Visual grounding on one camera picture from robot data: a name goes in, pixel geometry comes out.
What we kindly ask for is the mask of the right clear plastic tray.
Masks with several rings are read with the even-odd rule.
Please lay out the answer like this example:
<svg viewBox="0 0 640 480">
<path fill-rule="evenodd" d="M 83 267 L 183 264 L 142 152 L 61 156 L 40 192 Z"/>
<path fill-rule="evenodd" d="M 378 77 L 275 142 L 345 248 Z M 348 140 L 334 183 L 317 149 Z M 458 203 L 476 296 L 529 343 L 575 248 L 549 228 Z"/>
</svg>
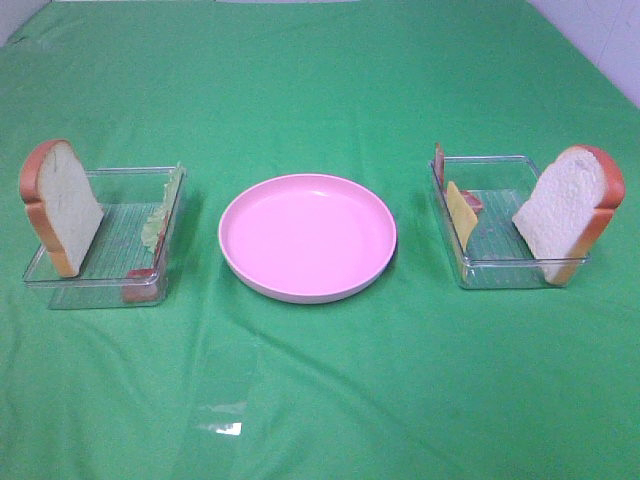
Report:
<svg viewBox="0 0 640 480">
<path fill-rule="evenodd" d="M 458 285 L 464 289 L 551 288 L 545 272 L 552 267 L 577 269 L 591 260 L 536 259 L 523 240 L 512 216 L 530 197 L 540 170 L 525 155 L 447 156 L 443 179 L 429 163 L 431 200 L 449 261 Z M 452 181 L 468 190 L 483 206 L 466 246 L 460 244 L 446 201 Z"/>
</svg>

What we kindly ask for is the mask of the bacon strip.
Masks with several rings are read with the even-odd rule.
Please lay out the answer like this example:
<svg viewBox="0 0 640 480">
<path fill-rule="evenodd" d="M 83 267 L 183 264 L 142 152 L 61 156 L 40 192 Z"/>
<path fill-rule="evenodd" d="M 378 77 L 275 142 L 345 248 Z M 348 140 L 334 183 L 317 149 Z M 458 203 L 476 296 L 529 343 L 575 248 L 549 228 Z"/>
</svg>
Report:
<svg viewBox="0 0 640 480">
<path fill-rule="evenodd" d="M 139 283 L 125 285 L 121 288 L 121 297 L 125 303 L 146 303 L 156 301 L 166 289 L 165 273 L 167 269 L 168 241 L 167 228 L 160 237 L 160 241 L 153 254 L 152 265 L 149 268 L 130 270 L 128 280 L 139 280 Z"/>
</svg>

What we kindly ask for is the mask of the left clear plastic tray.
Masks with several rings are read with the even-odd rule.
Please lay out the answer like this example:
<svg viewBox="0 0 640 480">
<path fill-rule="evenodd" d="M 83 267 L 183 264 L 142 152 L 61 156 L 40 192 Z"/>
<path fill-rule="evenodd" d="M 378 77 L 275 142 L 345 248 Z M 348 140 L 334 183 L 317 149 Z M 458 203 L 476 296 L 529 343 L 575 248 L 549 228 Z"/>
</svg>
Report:
<svg viewBox="0 0 640 480">
<path fill-rule="evenodd" d="M 86 254 L 80 274 L 62 278 L 53 267 L 44 246 L 32 257 L 23 275 L 23 284 L 52 310 L 105 309 L 152 306 L 161 303 L 168 288 L 152 302 L 125 303 L 121 288 L 139 283 L 128 280 L 130 270 L 149 268 L 153 254 L 140 235 L 147 218 L 163 200 L 164 184 L 175 166 L 101 168 L 87 172 L 104 216 Z M 183 175 L 169 216 L 166 240 L 168 256 L 173 230 L 183 207 L 187 171 Z"/>
</svg>

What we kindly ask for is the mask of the yellow cheese slice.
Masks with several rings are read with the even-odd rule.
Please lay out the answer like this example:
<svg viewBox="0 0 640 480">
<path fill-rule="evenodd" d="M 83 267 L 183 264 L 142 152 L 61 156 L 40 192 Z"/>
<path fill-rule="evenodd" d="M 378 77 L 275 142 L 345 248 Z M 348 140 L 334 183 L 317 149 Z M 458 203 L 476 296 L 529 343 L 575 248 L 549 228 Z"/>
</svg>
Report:
<svg viewBox="0 0 640 480">
<path fill-rule="evenodd" d="M 465 251 L 471 233 L 478 224 L 478 213 L 483 209 L 483 204 L 470 191 L 460 190 L 453 181 L 447 184 L 446 201 L 461 248 Z"/>
</svg>

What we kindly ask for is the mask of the green lettuce leaf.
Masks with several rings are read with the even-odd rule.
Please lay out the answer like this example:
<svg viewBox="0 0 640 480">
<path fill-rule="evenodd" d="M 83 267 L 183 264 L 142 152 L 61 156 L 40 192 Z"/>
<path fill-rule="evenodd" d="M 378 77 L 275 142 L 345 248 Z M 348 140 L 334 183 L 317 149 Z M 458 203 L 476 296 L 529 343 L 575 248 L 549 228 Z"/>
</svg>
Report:
<svg viewBox="0 0 640 480">
<path fill-rule="evenodd" d="M 179 184 L 185 173 L 186 169 L 178 163 L 170 173 L 168 181 L 164 184 L 162 202 L 145 221 L 140 238 L 143 246 L 150 253 L 155 252 L 160 237 L 166 230 L 169 216 L 177 197 Z"/>
</svg>

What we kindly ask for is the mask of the pink round plate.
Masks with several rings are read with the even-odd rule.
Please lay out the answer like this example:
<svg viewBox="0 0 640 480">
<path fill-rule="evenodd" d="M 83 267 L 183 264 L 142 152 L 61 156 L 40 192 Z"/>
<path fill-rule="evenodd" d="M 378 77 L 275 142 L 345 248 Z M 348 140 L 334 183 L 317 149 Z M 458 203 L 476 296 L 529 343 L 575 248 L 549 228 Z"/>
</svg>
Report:
<svg viewBox="0 0 640 480">
<path fill-rule="evenodd" d="M 362 185 L 292 174 L 238 195 L 220 218 L 218 240 L 248 287 L 284 302 L 321 304 L 354 295 L 383 273 L 397 227 L 386 204 Z"/>
</svg>

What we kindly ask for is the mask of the bread slice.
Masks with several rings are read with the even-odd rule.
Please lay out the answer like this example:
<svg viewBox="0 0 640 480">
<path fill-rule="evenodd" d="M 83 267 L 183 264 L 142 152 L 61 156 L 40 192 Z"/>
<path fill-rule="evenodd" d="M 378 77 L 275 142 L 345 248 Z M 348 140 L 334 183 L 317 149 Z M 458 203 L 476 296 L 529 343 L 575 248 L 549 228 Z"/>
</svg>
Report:
<svg viewBox="0 0 640 480">
<path fill-rule="evenodd" d="M 625 193 L 620 168 L 595 146 L 571 146 L 542 172 L 512 221 L 533 257 L 551 262 L 542 267 L 548 283 L 568 283 Z"/>
<path fill-rule="evenodd" d="M 104 213 L 72 145 L 63 139 L 38 145 L 23 164 L 19 191 L 58 275 L 79 275 Z"/>
</svg>

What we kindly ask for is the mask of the clear plastic tray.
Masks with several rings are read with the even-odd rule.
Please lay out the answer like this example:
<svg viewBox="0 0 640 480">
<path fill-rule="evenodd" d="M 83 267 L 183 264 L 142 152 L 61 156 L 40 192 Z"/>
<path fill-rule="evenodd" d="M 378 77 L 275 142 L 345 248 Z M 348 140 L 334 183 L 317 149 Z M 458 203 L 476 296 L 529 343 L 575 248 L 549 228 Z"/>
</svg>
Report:
<svg viewBox="0 0 640 480">
<path fill-rule="evenodd" d="M 449 261 L 458 285 L 464 289 L 551 288 L 545 272 L 552 267 L 577 269 L 591 260 L 536 259 L 523 240 L 512 216 L 530 197 L 540 170 L 525 155 L 447 156 L 443 179 L 429 163 L 431 200 Z M 452 181 L 468 190 L 483 206 L 466 246 L 460 244 L 446 201 Z"/>
<path fill-rule="evenodd" d="M 163 200 L 164 184 L 175 166 L 101 168 L 87 172 L 104 216 L 86 254 L 80 274 L 62 278 L 53 267 L 44 246 L 32 257 L 23 275 L 23 284 L 52 310 L 105 309 L 152 306 L 161 303 L 168 288 L 152 302 L 125 303 L 121 288 L 139 283 L 128 280 L 130 270 L 149 268 L 153 254 L 140 235 L 147 218 Z M 183 207 L 187 171 L 183 175 L 169 216 L 166 240 L 168 256 L 173 230 Z"/>
</svg>

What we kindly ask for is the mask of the ham slice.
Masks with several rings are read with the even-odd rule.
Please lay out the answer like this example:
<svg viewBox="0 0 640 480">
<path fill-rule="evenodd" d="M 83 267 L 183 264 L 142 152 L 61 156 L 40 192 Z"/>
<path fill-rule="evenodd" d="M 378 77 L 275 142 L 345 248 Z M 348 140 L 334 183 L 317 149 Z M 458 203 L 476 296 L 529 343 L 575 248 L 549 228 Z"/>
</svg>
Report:
<svg viewBox="0 0 640 480">
<path fill-rule="evenodd" d="M 434 164 L 434 171 L 435 171 L 438 188 L 441 192 L 444 192 L 445 191 L 445 185 L 444 185 L 445 154 L 438 142 L 435 143 L 435 153 L 434 153 L 433 164 Z M 478 214 L 484 209 L 484 205 L 482 201 L 478 197 L 476 197 L 473 193 L 471 193 L 468 190 L 461 190 L 460 193 L 475 214 Z"/>
</svg>

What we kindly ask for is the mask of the green table cloth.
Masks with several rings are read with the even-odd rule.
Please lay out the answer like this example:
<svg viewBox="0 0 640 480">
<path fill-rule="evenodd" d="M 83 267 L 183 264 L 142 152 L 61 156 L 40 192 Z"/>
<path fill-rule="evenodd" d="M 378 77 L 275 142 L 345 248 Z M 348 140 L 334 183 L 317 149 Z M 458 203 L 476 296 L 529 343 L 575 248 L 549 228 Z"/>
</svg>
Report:
<svg viewBox="0 0 640 480">
<path fill-rule="evenodd" d="M 25 157 L 182 164 L 151 308 L 51 311 Z M 429 202 L 452 155 L 607 150 L 626 196 L 564 289 L 459 288 Z M 398 250 L 371 287 L 291 305 L 217 246 L 245 188 L 327 172 L 375 191 Z M 258 346 L 239 437 L 189 423 L 207 355 Z M 1 51 L 5 479 L 635 479 L 639 112 L 524 1 L 52 3 Z"/>
</svg>

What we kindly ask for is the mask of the clear plastic film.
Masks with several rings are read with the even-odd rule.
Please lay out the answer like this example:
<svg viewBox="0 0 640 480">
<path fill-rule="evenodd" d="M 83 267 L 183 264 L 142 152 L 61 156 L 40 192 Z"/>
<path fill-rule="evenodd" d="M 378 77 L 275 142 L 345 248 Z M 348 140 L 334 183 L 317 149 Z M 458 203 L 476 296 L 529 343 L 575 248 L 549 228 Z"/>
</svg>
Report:
<svg viewBox="0 0 640 480">
<path fill-rule="evenodd" d="M 258 346 L 229 342 L 207 355 L 190 418 L 194 432 L 213 437 L 239 437 L 256 378 Z"/>
</svg>

